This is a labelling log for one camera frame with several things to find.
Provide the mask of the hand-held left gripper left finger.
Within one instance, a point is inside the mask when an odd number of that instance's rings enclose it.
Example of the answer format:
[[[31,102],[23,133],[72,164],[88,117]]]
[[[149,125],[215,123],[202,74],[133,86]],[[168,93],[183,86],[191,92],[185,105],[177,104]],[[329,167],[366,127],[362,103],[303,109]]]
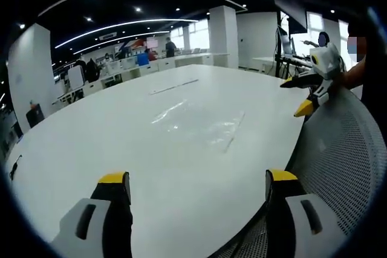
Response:
[[[132,257],[132,224],[129,173],[109,173],[64,215],[50,246],[59,257]]]

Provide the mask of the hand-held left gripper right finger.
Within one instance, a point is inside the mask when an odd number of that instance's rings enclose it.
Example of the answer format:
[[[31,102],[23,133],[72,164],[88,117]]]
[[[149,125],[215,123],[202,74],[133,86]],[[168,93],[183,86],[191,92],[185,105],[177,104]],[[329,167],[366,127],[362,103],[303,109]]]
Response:
[[[335,212],[291,172],[265,178],[267,257],[333,257],[346,240]]]

